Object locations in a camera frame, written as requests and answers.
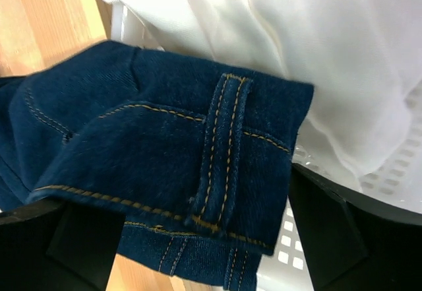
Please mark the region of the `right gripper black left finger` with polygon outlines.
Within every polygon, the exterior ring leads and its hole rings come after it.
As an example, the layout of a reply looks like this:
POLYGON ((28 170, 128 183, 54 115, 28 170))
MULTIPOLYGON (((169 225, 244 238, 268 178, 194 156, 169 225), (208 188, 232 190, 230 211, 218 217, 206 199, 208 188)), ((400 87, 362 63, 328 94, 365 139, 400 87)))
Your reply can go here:
POLYGON ((105 290, 125 215, 65 201, 1 213, 2 290, 105 290))

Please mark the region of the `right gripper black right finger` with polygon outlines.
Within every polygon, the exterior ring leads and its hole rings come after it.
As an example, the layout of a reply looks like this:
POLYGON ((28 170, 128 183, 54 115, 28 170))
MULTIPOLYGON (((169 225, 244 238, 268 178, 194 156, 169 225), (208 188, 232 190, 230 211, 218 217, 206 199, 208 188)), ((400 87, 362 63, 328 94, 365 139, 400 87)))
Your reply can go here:
POLYGON ((289 203, 315 290, 420 290, 421 215, 292 166, 289 203))

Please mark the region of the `dark blue denim skirt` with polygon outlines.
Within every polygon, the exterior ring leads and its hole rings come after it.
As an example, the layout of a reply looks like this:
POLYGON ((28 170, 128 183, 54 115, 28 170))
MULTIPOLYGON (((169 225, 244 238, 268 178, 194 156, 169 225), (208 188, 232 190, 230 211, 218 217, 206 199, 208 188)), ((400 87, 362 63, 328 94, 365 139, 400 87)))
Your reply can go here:
POLYGON ((255 290, 312 99, 309 84, 100 42, 1 80, 1 209, 58 197, 122 212, 121 255, 255 290))

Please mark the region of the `white pleated skirt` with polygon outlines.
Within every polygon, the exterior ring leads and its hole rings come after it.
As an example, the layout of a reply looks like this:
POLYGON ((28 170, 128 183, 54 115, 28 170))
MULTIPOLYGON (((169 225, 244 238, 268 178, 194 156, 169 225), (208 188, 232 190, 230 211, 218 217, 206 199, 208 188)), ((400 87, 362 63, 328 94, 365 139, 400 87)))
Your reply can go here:
POLYGON ((105 0, 168 51, 315 88, 299 157, 349 187, 398 185, 421 86, 421 0, 105 0))

